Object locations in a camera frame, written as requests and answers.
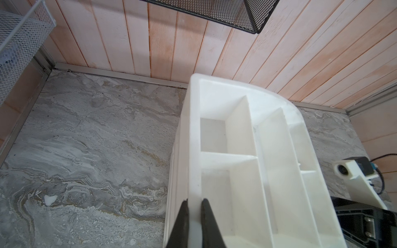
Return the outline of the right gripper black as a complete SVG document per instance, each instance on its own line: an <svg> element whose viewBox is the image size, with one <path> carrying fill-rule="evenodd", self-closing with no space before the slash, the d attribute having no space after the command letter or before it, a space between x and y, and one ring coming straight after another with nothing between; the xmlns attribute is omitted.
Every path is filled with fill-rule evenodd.
<svg viewBox="0 0 397 248"><path fill-rule="evenodd" d="M395 248L397 213L332 197L344 238L361 248Z"/></svg>

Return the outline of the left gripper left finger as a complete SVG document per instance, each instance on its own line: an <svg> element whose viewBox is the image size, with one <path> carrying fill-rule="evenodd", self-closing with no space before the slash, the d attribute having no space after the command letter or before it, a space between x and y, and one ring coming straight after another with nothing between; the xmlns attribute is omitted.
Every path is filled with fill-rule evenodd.
<svg viewBox="0 0 397 248"><path fill-rule="evenodd" d="M189 236L189 207L184 200L179 209L166 248L187 248Z"/></svg>

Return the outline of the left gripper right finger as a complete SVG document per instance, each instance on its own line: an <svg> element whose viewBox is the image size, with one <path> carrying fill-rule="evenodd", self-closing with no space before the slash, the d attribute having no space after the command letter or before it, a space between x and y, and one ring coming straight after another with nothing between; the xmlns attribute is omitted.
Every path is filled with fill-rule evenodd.
<svg viewBox="0 0 397 248"><path fill-rule="evenodd" d="M202 248L226 248L208 199L201 204Z"/></svg>

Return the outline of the white plastic drawer organizer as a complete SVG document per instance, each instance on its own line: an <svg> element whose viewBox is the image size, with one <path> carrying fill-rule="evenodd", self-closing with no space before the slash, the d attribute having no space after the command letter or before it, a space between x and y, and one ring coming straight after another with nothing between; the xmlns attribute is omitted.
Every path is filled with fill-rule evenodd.
<svg viewBox="0 0 397 248"><path fill-rule="evenodd" d="M202 248L208 199L227 248L344 248L300 110L251 84L195 73L170 164L166 248L184 200L187 248Z"/></svg>

